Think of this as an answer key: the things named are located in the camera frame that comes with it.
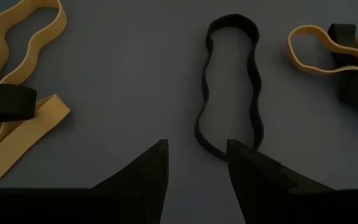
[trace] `tan strap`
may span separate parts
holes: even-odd
[[[59,0],[22,0],[0,13],[0,72],[9,56],[6,32],[29,17],[36,9],[52,7],[58,14],[51,24],[36,32],[29,41],[21,64],[6,75],[0,84],[20,85],[34,71],[41,48],[58,37],[66,27],[67,17]],[[0,124],[0,178],[43,135],[56,126],[70,111],[57,95],[37,102],[35,118]]]
[[[287,54],[291,63],[299,70],[308,73],[317,73],[321,75],[330,75],[347,70],[358,70],[358,66],[345,66],[334,70],[325,70],[311,65],[305,65],[299,61],[292,47],[292,38],[301,35],[309,34],[317,37],[317,39],[330,51],[339,54],[353,55],[358,58],[358,49],[346,47],[335,43],[322,28],[315,25],[299,26],[290,32],[287,41]]]

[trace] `black rubber band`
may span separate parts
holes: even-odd
[[[259,115],[259,109],[258,109],[258,99],[259,94],[262,89],[262,81],[259,75],[259,71],[255,62],[255,49],[257,46],[257,43],[259,41],[259,31],[258,27],[255,25],[254,22],[252,22],[250,19],[248,19],[245,16],[239,15],[239,14],[231,14],[227,16],[223,16],[215,21],[213,21],[209,25],[208,33],[206,36],[206,48],[208,50],[208,58],[205,62],[204,69],[203,69],[203,76],[201,80],[201,87],[203,91],[204,96],[204,105],[200,111],[200,113],[197,116],[196,124],[195,124],[195,136],[197,141],[211,154],[214,156],[226,160],[226,153],[220,151],[218,148],[214,147],[211,143],[208,142],[208,140],[203,136],[200,129],[200,118],[204,113],[205,107],[209,100],[209,89],[208,84],[206,81],[206,69],[209,65],[209,62],[211,60],[212,54],[213,54],[213,48],[214,44],[212,41],[212,34],[213,32],[225,28],[225,27],[236,27],[242,31],[244,31],[251,40],[252,48],[249,53],[248,61],[247,61],[247,71],[248,76],[250,78],[254,95],[252,97],[252,101],[250,104],[250,118],[252,123],[252,128],[254,129],[254,143],[252,145],[252,148],[255,150],[258,150],[259,146],[262,143],[263,136],[264,136],[264,129],[262,120]]]
[[[0,123],[31,119],[37,92],[20,85],[0,84]]]
[[[358,49],[355,34],[354,24],[332,24],[328,30],[328,35],[335,43]],[[358,66],[358,58],[351,55],[333,53],[333,58],[337,67]],[[345,84],[339,92],[339,99],[358,107],[358,71],[346,71],[346,75]]]

